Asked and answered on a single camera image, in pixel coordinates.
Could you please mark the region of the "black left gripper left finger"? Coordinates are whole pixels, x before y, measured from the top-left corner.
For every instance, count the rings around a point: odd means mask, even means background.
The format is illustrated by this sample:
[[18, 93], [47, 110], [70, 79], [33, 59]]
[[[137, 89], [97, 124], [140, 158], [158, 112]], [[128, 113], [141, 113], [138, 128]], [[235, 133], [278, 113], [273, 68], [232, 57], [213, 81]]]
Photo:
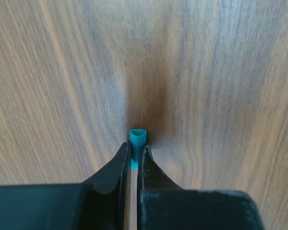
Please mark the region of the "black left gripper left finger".
[[101, 194], [109, 194], [117, 187], [124, 194], [126, 191], [129, 164], [131, 162], [131, 144], [123, 142], [115, 156], [100, 170], [83, 181]]

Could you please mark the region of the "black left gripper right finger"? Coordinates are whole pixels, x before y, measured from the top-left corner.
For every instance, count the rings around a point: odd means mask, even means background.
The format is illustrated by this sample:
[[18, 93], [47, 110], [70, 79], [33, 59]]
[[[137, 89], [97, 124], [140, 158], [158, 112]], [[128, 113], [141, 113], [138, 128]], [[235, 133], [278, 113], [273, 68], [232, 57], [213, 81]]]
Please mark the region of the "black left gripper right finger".
[[183, 190], [154, 161], [151, 147], [145, 144], [140, 156], [140, 190]]

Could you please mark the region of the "teal pen cap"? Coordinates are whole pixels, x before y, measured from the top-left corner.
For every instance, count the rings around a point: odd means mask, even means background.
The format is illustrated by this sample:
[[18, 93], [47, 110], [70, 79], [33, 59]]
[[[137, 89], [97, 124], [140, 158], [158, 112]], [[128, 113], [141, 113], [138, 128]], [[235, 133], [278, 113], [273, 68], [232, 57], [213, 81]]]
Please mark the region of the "teal pen cap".
[[146, 145], [147, 131], [145, 129], [131, 129], [129, 132], [131, 143], [131, 163], [133, 169], [138, 169], [142, 156], [142, 148]]

